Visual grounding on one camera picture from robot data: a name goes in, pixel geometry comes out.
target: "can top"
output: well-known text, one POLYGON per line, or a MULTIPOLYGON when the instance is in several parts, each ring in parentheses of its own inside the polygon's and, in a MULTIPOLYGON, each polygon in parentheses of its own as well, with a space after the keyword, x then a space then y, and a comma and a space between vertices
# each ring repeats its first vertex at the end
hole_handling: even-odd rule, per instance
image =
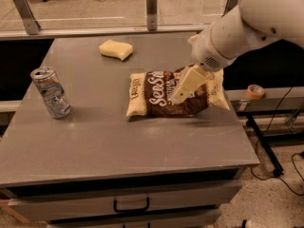
POLYGON ((52 76, 54 72, 55 70, 50 66, 39 67, 30 73, 30 77, 32 80, 36 81, 45 80, 46 78, 52 76))

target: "desk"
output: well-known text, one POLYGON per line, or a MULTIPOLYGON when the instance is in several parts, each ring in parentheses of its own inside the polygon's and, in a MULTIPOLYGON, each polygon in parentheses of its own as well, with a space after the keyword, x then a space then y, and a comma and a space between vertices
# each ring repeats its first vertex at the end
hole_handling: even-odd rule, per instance
POLYGON ((0 142, 0 187, 10 206, 50 227, 215 222, 240 174, 258 164, 236 113, 210 107, 187 119, 125 117, 129 75, 189 65, 191 35, 55 39, 43 64, 56 69, 72 111, 52 119, 29 87, 0 142), (125 62, 102 56, 98 46, 109 38, 134 53, 125 62))

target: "power cord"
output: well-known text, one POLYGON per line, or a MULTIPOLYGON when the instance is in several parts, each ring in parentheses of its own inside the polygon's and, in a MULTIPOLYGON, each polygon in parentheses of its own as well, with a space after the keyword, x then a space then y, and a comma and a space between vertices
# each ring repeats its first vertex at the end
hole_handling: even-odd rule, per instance
MULTIPOLYGON (((278 110, 279 106, 282 104, 282 102, 284 101, 284 99, 286 98, 286 96, 292 91, 292 89, 293 89, 293 87, 291 86, 290 89, 285 93, 285 95, 281 98, 281 100, 280 100, 279 103, 277 104, 277 106, 276 106, 276 108, 275 108, 275 113, 273 114, 272 119, 269 121, 268 126, 267 126, 266 129, 263 131, 263 133, 262 133, 263 135, 269 130, 269 128, 270 128, 270 126, 271 126, 271 124, 272 124, 272 122, 273 122, 273 120, 274 120, 274 118, 275 118, 276 111, 278 110)), ((256 141, 256 144, 255 144, 255 151, 256 151, 256 154, 257 154, 257 151, 258 151, 258 149, 257 149, 258 143, 259 143, 259 140, 257 140, 257 141, 256 141)), ((304 151, 303 151, 302 153, 295 153, 295 154, 292 155, 292 163, 293 163, 293 165, 294 165, 294 168, 295 168, 296 172, 297 172, 298 175, 300 176, 300 178, 303 179, 303 176, 300 174, 300 172, 298 171, 298 169, 297 169, 297 167, 296 167, 296 165, 295 165, 294 157, 295 157, 295 156, 298 156, 298 155, 301 156, 301 157, 304 159, 304 151)), ((281 181, 289 188, 289 190, 291 190, 294 194, 296 194, 296 195, 298 195, 298 196, 304 196, 304 193, 299 194, 299 193, 297 193, 296 191, 294 191, 294 190, 291 188, 291 186, 290 186, 284 179, 282 179, 281 177, 271 176, 271 177, 268 177, 268 178, 261 178, 261 177, 259 177, 259 176, 254 172, 254 167, 251 167, 251 173, 252 173, 252 175, 253 175, 255 178, 257 178, 257 179, 259 179, 259 180, 261 180, 261 181, 267 181, 267 180, 270 180, 270 179, 279 179, 279 180, 281 180, 281 181)))

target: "drawer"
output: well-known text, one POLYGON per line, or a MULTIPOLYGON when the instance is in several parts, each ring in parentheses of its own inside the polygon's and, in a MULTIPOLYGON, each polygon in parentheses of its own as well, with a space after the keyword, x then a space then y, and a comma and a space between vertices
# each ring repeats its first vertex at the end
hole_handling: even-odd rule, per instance
POLYGON ((171 210, 229 202, 241 187, 239 180, 184 183, 66 197, 12 199, 10 208, 31 221, 109 216, 171 210))
POLYGON ((220 216, 219 209, 192 210, 169 214, 152 214, 132 218, 104 218, 50 224, 47 228, 199 228, 214 224, 220 216))

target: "tape roll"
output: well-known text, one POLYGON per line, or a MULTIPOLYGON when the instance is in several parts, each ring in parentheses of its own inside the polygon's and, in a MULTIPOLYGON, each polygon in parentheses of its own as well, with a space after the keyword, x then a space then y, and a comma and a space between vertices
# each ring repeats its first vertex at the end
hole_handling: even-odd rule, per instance
POLYGON ((261 99, 265 94, 265 89, 260 85, 249 85, 246 94, 253 100, 261 99))

